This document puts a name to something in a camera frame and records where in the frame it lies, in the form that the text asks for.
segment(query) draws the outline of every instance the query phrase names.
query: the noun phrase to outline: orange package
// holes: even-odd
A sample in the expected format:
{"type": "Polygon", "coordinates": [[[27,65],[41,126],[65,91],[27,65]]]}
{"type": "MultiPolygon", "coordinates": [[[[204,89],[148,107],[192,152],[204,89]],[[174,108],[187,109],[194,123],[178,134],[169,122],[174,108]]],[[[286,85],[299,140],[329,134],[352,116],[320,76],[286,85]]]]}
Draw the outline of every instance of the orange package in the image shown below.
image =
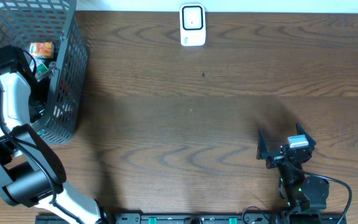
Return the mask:
{"type": "Polygon", "coordinates": [[[53,59],[55,46],[52,42],[31,43],[29,52],[34,58],[53,59]]]}

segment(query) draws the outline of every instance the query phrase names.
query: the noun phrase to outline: green object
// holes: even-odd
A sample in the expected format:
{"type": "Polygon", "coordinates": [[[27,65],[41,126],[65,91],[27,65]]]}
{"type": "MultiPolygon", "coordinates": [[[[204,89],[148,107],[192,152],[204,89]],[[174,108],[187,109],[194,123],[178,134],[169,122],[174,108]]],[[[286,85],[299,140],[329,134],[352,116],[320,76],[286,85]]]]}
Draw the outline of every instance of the green object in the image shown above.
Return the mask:
{"type": "Polygon", "coordinates": [[[237,224],[237,218],[229,218],[229,224],[237,224]]]}
{"type": "Polygon", "coordinates": [[[149,224],[157,224],[157,218],[149,218],[149,224]]]}

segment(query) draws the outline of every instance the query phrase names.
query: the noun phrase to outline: wooden surface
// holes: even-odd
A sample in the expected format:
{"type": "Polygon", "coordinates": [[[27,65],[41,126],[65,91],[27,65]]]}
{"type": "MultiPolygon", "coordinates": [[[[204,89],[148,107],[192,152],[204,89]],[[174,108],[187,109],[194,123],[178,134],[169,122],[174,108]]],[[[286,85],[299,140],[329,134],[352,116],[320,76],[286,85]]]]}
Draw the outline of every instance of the wooden surface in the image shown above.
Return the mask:
{"type": "MultiPolygon", "coordinates": [[[[70,182],[111,211],[285,207],[257,130],[274,149],[300,121],[317,142],[304,169],[347,182],[358,223],[358,15],[209,13],[190,48],[178,16],[76,13],[88,73],[75,137],[53,147],[70,182]]],[[[327,211],[346,200],[332,183],[327,211]]],[[[39,212],[0,199],[0,223],[39,212]]]]}

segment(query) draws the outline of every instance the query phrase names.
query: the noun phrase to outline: laundry basket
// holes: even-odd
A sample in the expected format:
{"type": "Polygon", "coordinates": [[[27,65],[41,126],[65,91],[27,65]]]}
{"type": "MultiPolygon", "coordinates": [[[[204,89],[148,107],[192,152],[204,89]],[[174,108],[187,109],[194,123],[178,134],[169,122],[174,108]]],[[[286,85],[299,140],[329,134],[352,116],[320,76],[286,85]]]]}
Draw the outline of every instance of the laundry basket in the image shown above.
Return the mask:
{"type": "Polygon", "coordinates": [[[28,50],[31,42],[53,42],[58,51],[45,111],[32,128],[48,144],[72,138],[88,53],[74,18],[76,0],[0,0],[0,48],[28,50]]]}

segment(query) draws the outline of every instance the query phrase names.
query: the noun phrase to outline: white square device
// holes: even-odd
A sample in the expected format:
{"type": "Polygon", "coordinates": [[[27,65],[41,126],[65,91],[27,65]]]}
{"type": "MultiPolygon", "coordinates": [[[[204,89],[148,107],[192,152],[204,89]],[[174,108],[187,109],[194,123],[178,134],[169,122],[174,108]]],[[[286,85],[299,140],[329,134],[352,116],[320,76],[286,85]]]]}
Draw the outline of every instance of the white square device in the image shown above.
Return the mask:
{"type": "Polygon", "coordinates": [[[200,4],[184,4],[180,8],[180,43],[183,46],[205,44],[205,9],[200,4]]]}

